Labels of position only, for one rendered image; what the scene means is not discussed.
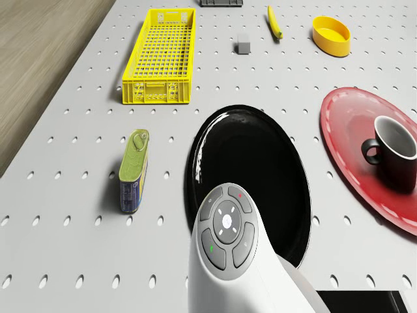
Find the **black mug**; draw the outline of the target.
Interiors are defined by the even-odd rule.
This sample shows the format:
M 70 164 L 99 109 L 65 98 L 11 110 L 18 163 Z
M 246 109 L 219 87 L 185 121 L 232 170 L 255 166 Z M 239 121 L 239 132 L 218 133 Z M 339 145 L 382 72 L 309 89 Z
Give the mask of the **black mug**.
M 361 152 L 367 163 L 378 166 L 394 188 L 410 193 L 417 183 L 417 141 L 395 119 L 374 120 L 375 137 L 366 139 Z

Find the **black plate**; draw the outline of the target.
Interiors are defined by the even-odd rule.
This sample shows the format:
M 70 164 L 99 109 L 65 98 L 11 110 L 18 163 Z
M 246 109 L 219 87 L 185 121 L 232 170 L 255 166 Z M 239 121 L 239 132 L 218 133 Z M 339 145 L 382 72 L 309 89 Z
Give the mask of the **black plate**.
M 185 173 L 190 228 L 205 196 L 222 183 L 238 184 L 248 192 L 275 253 L 299 267 L 311 230 L 308 180 L 290 137 L 265 112 L 226 106 L 199 129 Z

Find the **flat-sided can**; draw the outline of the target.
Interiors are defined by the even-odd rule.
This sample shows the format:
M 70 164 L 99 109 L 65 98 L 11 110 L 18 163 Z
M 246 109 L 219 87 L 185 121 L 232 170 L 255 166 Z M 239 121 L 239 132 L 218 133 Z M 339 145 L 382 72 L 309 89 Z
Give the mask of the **flat-sided can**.
M 119 169 L 120 203 L 124 213 L 135 213 L 141 203 L 148 164 L 149 132 L 134 130 Z

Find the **red plate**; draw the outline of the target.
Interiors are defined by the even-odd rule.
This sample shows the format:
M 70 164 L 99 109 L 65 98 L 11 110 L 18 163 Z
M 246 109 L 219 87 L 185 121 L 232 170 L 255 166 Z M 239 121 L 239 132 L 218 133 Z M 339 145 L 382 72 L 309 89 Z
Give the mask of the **red plate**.
M 374 138 L 374 120 L 381 115 L 400 123 L 417 143 L 417 123 L 387 100 L 353 87 L 335 89 L 324 98 L 323 138 L 348 186 L 386 220 L 417 236 L 417 184 L 403 192 L 361 152 L 362 143 Z

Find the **dark grey basket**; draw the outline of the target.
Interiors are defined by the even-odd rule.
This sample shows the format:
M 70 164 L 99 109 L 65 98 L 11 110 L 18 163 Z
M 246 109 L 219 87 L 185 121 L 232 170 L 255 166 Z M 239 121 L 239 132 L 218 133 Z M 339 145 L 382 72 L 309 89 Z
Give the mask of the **dark grey basket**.
M 200 0 L 202 7 L 242 7 L 243 0 Z

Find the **grey cube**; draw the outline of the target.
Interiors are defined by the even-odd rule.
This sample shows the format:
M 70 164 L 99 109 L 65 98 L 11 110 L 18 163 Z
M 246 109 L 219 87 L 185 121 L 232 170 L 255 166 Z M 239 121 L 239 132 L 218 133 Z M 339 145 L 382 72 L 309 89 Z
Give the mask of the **grey cube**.
M 247 33 L 238 34 L 233 51 L 239 55 L 249 55 L 251 53 L 251 43 Z

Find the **banana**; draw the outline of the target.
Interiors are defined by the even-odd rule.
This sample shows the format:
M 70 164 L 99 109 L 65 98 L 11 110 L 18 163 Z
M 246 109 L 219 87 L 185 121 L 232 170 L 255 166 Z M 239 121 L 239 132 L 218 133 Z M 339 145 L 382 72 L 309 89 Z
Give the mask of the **banana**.
M 283 33 L 276 20 L 274 9 L 272 8 L 271 5 L 269 5 L 267 9 L 268 9 L 268 22 L 272 30 L 272 33 L 278 40 L 281 40 L 283 38 Z

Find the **yellow bowl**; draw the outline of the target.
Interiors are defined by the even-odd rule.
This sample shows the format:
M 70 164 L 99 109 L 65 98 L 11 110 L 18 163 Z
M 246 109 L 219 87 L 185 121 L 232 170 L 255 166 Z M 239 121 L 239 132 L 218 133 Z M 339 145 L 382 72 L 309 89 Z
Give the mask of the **yellow bowl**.
M 312 25 L 313 41 L 322 51 L 335 57 L 349 55 L 351 33 L 345 24 L 329 16 L 317 16 Z

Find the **yellow basket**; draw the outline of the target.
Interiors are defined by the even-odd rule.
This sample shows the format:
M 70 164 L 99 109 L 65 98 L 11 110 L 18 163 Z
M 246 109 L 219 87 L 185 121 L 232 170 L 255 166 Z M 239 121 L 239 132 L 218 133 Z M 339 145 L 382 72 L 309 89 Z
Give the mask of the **yellow basket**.
M 194 8 L 150 9 L 122 76 L 122 102 L 189 103 L 194 45 Z

